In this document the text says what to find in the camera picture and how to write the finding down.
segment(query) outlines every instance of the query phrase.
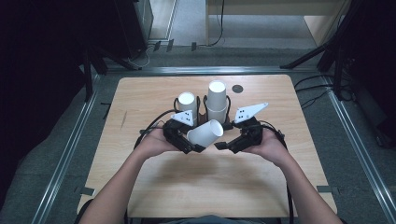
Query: person's left hand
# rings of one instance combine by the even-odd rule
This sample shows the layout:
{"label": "person's left hand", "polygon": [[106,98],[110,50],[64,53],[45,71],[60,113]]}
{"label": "person's left hand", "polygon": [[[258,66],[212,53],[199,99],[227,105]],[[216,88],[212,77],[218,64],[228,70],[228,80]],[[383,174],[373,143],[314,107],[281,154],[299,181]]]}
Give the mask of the person's left hand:
{"label": "person's left hand", "polygon": [[179,151],[176,147],[166,141],[163,129],[152,130],[140,142],[134,152],[139,152],[145,160],[163,154],[165,151]]}

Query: wooden furniture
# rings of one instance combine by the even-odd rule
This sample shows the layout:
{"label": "wooden furniture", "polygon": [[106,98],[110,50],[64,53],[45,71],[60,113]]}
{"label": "wooden furniture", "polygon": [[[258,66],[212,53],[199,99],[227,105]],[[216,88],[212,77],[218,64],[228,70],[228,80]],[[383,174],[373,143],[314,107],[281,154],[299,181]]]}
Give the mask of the wooden furniture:
{"label": "wooden furniture", "polygon": [[[224,15],[303,15],[317,45],[332,35],[349,0],[227,0]],[[206,44],[209,45],[209,16],[221,14],[221,0],[206,0]]]}
{"label": "wooden furniture", "polygon": [[[127,77],[120,81],[86,183],[96,193],[131,153],[139,130],[162,112],[172,109],[183,91],[203,99],[212,80],[227,84],[237,107],[268,102],[257,119],[272,123],[286,135],[290,153],[313,186],[327,186],[318,154],[287,75],[222,77]],[[241,85],[243,91],[232,91]],[[163,121],[170,119],[170,114]],[[219,141],[229,142],[239,130],[226,131]],[[320,193],[336,212],[330,193]],[[79,207],[91,199],[82,195]],[[201,154],[166,152],[145,162],[128,205],[129,217],[287,217],[286,181],[280,169],[263,158],[218,151],[213,145]]]}

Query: table top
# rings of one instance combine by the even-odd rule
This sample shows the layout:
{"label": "table top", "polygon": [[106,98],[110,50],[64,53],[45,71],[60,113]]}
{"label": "table top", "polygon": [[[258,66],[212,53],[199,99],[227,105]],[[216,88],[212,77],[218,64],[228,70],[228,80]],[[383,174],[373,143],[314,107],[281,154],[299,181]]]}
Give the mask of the table top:
{"label": "table top", "polygon": [[[95,194],[99,192],[132,152],[139,130],[172,109],[175,98],[184,91],[203,100],[212,80],[222,80],[227,85],[231,120],[238,107],[269,103],[255,117],[270,122],[286,135],[290,154],[314,187],[328,186],[290,77],[258,75],[123,78],[107,116],[86,188],[95,189]],[[242,86],[243,91],[233,92],[234,85]],[[205,113],[203,106],[200,113]],[[170,114],[163,117],[163,121],[169,119]],[[237,129],[225,131],[217,142],[230,142],[239,134]],[[320,195],[337,212],[332,194]],[[91,198],[82,195],[78,210]],[[129,217],[204,215],[287,217],[285,178],[280,169],[259,156],[219,151],[213,145],[202,153],[166,152],[145,162],[129,201]]]}

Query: person's right hand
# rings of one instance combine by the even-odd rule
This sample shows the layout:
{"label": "person's right hand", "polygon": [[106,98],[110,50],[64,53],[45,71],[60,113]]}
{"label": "person's right hand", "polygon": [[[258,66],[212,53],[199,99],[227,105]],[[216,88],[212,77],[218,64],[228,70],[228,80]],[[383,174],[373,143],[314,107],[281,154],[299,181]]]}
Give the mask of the person's right hand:
{"label": "person's right hand", "polygon": [[289,152],[277,140],[275,134],[267,129],[262,130],[262,143],[258,146],[248,147],[243,152],[259,155],[279,166],[291,157]]}

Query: hand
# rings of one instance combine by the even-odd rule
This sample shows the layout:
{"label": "hand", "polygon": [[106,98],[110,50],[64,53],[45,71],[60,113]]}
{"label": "hand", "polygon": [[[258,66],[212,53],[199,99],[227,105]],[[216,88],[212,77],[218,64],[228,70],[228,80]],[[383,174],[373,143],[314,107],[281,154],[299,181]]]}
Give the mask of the hand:
{"label": "hand", "polygon": [[277,140],[275,134],[267,129],[262,130],[262,143],[258,146],[248,147],[243,152],[259,155],[279,166],[291,157],[289,152]]}
{"label": "hand", "polygon": [[178,149],[166,141],[161,127],[147,134],[134,149],[134,152],[140,153],[145,160],[161,155],[165,151],[178,151]]}

